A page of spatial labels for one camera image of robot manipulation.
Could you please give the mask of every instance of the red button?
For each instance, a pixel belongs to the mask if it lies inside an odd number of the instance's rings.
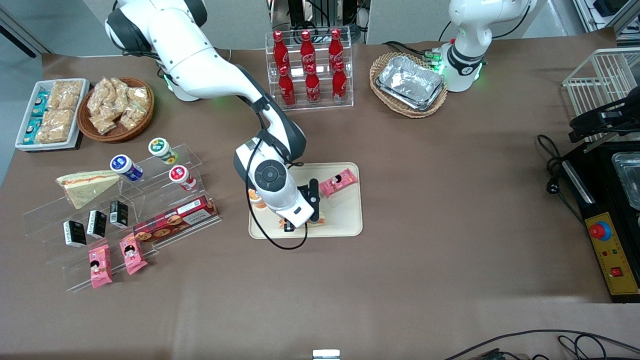
[[[596,239],[602,239],[607,234],[604,226],[600,224],[591,225],[591,227],[589,227],[589,233]]]

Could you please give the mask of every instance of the white tray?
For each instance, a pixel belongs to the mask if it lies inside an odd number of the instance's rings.
[[[324,213],[326,223],[317,227],[309,227],[308,238],[332,238],[341,236],[356,236],[362,232],[362,201],[360,198],[360,171],[354,163],[322,163],[305,164],[302,167],[292,167],[291,175],[296,184],[308,184],[316,178],[319,183],[330,179],[348,168],[358,182],[331,195],[326,199],[320,195],[320,211]],[[303,238],[305,228],[301,227],[291,233],[285,233],[278,227],[280,218],[269,209],[256,210],[253,213],[267,235],[272,239]],[[249,214],[249,235],[254,239],[266,239]]]
[[[42,90],[51,91],[53,88],[53,83],[56,81],[82,81],[82,89],[80,90],[80,96],[78,97],[78,104],[76,105],[76,110],[74,112],[74,119],[71,123],[71,129],[69,129],[69,135],[67,136],[66,142],[57,142],[57,143],[34,143],[31,145],[24,145],[22,142],[24,141],[24,134],[27,131],[27,125],[29,124],[29,120],[31,119],[31,111],[33,110],[33,104],[36,101],[36,97],[38,96],[38,92]],[[71,149],[76,146],[76,142],[78,139],[79,128],[77,126],[77,112],[80,107],[80,103],[89,92],[89,81],[87,79],[57,79],[57,80],[44,80],[38,81],[36,85],[33,87],[33,92],[31,93],[31,98],[29,99],[29,103],[27,104],[27,110],[24,112],[24,116],[22,118],[22,125],[20,125],[20,129],[18,130],[18,135],[15,137],[15,148],[22,151],[51,151],[51,150],[63,150],[63,149]]]

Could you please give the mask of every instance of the emergency stop button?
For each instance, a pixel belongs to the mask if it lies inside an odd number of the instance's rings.
[[[596,239],[607,241],[611,238],[611,228],[606,222],[598,221],[589,227],[589,234]]]

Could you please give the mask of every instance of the coca-cola bottle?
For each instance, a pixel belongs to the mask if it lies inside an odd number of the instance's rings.
[[[280,95],[282,95],[284,107],[292,108],[296,105],[296,93],[293,91],[293,81],[291,81],[289,71],[286,67],[280,67],[278,72],[280,73],[278,85],[280,86]]]
[[[331,30],[331,44],[329,45],[329,71],[335,71],[335,64],[342,62],[342,42],[340,42],[340,29]]]
[[[333,74],[333,102],[343,104],[347,100],[347,75],[344,74],[344,63],[335,64]]]
[[[309,30],[302,31],[302,46],[300,47],[300,56],[302,57],[302,69],[305,74],[316,73],[316,49],[311,44],[311,32]]]
[[[282,31],[274,31],[273,40],[275,41],[275,45],[273,46],[273,58],[276,61],[278,71],[280,71],[280,68],[282,67],[289,71],[289,68],[291,67],[289,65],[289,50],[287,49],[287,46],[282,42]]]
[[[320,101],[320,79],[316,75],[316,66],[309,68],[309,74],[305,79],[307,86],[307,100],[310,106],[317,106]]]

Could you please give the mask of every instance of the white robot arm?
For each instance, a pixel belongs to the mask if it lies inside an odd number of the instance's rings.
[[[474,82],[480,63],[492,41],[489,24],[517,19],[537,0],[451,0],[449,17],[458,26],[453,44],[444,44],[442,75],[447,89],[465,91]]]
[[[236,149],[234,166],[272,211],[303,226],[314,209],[285,164],[302,155],[307,139],[251,75],[224,60],[200,31],[207,18],[202,0],[120,1],[105,22],[107,34],[126,53],[154,57],[178,98],[236,95],[258,114],[262,129]]]

